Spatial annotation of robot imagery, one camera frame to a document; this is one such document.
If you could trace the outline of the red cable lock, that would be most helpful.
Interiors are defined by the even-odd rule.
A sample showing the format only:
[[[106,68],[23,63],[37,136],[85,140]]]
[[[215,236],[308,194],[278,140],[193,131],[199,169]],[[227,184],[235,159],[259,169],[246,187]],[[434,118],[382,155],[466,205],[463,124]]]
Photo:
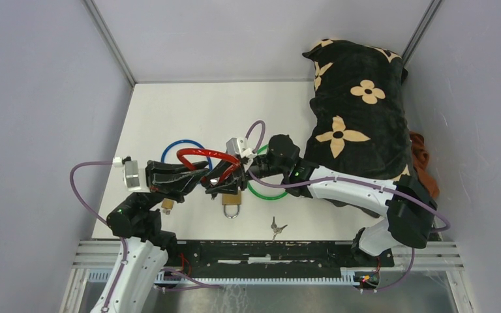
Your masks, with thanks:
[[[177,151],[176,157],[189,170],[196,170],[196,166],[194,166],[191,162],[189,162],[186,159],[187,155],[216,158],[230,163],[231,166],[227,170],[225,170],[224,173],[219,177],[217,184],[222,183],[228,176],[230,176],[234,171],[236,171],[241,166],[241,162],[235,156],[220,151],[204,149],[204,148],[180,149]]]

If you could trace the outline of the green cable lock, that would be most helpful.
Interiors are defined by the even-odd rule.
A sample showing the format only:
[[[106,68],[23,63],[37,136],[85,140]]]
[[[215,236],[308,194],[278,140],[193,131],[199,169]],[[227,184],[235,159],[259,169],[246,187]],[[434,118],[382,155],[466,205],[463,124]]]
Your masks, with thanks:
[[[259,150],[257,151],[258,154],[261,154],[262,152],[266,151],[268,148],[268,144],[262,146],[261,148],[259,148]],[[278,194],[278,195],[275,195],[275,196],[268,196],[268,195],[263,195],[261,193],[259,193],[255,188],[253,188],[253,186],[251,185],[251,182],[248,183],[248,186],[247,186],[248,190],[254,195],[256,196],[257,198],[260,198],[261,200],[265,200],[265,201],[276,201],[276,200],[280,200],[280,199],[283,199],[284,197],[286,197],[288,195],[288,193],[286,191],[284,191],[283,193],[281,194]]]

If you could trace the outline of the blue cable lock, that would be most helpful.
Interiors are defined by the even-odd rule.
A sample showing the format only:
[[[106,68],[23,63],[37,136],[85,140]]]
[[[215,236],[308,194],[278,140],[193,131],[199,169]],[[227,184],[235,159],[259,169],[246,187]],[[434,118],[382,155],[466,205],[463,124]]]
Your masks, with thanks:
[[[182,144],[189,144],[189,145],[192,145],[193,147],[197,147],[197,148],[200,148],[200,149],[204,149],[204,146],[194,140],[189,140],[189,139],[182,139],[182,140],[177,140],[177,141],[174,141],[172,142],[170,145],[168,145],[162,152],[161,154],[161,158],[160,158],[160,161],[162,163],[165,163],[165,159],[166,159],[166,155],[168,154],[168,152],[178,146],[178,145],[182,145]]]

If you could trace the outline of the silver keys of brass padlock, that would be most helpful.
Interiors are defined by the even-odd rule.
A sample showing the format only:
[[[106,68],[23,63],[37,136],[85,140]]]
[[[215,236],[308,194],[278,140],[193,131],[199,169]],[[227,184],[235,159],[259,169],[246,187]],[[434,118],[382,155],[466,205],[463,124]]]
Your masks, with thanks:
[[[285,224],[283,226],[278,226],[276,223],[276,218],[272,218],[272,223],[271,223],[271,229],[273,231],[273,236],[271,241],[275,241],[276,237],[283,232],[283,230],[287,227],[288,225]]]

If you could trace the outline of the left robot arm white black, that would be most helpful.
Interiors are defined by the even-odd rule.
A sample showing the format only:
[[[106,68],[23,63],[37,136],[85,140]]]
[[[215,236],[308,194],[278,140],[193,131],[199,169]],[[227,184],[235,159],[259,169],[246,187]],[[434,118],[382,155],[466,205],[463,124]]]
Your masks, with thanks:
[[[162,230],[163,200],[181,203],[209,171],[206,161],[188,169],[183,164],[150,160],[140,168],[131,157],[115,157],[130,194],[106,216],[105,223],[120,239],[111,277],[92,312],[141,312],[159,271],[175,263],[179,248],[175,233]]]

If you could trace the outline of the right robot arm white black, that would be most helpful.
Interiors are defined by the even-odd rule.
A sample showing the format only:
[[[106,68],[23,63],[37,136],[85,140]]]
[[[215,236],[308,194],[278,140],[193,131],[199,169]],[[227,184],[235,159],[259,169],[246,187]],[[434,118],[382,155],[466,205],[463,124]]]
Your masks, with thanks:
[[[394,181],[336,172],[301,158],[299,147],[285,134],[271,137],[264,155],[253,153],[246,138],[232,138],[226,147],[240,166],[223,177],[231,163],[220,162],[206,175],[203,186],[207,194],[237,194],[249,181],[258,183],[282,175],[278,187],[292,196],[352,205],[381,216],[381,221],[359,230],[353,240],[350,255],[359,266],[369,265],[398,245],[416,249],[427,246],[436,203],[415,177],[403,175]]]

